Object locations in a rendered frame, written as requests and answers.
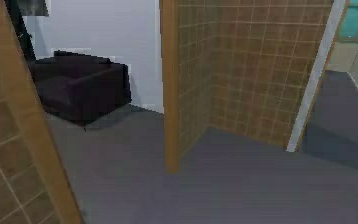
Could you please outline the teal window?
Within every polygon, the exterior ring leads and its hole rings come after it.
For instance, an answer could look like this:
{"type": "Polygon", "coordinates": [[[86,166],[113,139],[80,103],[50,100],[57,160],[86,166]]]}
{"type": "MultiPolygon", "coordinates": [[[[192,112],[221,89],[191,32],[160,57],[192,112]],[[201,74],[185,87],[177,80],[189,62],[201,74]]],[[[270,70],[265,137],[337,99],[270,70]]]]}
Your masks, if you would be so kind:
{"type": "Polygon", "coordinates": [[[339,29],[340,42],[358,42],[358,0],[349,0],[346,14],[339,29]]]}

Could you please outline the dark framed wall picture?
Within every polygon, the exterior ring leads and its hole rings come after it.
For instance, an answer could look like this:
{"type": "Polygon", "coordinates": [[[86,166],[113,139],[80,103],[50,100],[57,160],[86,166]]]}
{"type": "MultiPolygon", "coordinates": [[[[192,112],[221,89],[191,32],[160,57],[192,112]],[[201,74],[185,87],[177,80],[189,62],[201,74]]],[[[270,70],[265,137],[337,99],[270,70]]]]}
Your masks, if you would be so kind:
{"type": "Polygon", "coordinates": [[[17,0],[23,16],[48,16],[46,0],[17,0]]]}

